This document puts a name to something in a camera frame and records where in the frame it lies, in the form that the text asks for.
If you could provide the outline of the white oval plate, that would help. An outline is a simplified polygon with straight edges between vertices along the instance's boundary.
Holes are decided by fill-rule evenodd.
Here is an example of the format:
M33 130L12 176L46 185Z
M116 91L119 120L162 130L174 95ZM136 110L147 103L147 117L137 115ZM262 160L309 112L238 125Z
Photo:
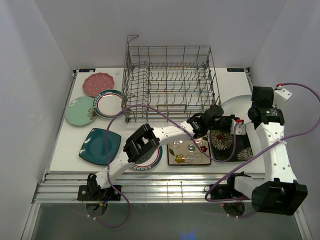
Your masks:
M244 124L248 124L251 120L248 117L248 111L252 107L252 96L239 95L223 102L221 107L224 111L223 116L234 115L235 117L244 120Z

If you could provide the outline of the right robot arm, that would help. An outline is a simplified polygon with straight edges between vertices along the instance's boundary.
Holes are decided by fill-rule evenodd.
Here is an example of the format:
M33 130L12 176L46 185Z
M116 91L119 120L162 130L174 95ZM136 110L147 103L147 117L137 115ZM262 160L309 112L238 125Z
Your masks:
M292 216L308 195L307 186L299 184L288 157L284 137L284 115L274 103L276 91L255 86L252 90L248 118L254 126L263 151L264 182L244 172L227 179L226 194L237 199L249 198L256 212Z

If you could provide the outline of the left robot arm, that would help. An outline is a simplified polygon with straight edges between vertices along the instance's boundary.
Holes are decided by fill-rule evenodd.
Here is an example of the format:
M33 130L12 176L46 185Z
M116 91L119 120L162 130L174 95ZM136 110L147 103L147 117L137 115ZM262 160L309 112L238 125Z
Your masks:
M179 140L195 140L205 136L209 130L233 131L232 123L241 122L241 119L233 114L223 114L220 106L212 105L205 112L196 113L180 124L174 122L171 126L155 128L148 123L143 124L125 141L122 151L114 146L115 133L105 130L102 146L106 168L88 175L86 185L79 188L78 200L116 200L114 192L119 192L121 186L113 186L112 182L134 164L148 161L160 146Z

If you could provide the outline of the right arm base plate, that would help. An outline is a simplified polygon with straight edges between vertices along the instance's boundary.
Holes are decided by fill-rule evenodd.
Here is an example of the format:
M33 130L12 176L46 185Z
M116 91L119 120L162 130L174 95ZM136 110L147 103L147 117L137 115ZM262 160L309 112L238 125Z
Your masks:
M206 198L207 201L209 200L234 200L235 197L232 196L232 192L230 188L226 184L219 184L216 186Z

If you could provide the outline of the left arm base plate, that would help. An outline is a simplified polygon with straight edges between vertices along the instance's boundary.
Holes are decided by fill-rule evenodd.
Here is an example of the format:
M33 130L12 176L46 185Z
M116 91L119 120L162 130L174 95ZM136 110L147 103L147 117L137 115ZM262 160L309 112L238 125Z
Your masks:
M93 195L87 185L80 185L76 199L78 201L119 201L121 195L112 187L101 189L97 194Z

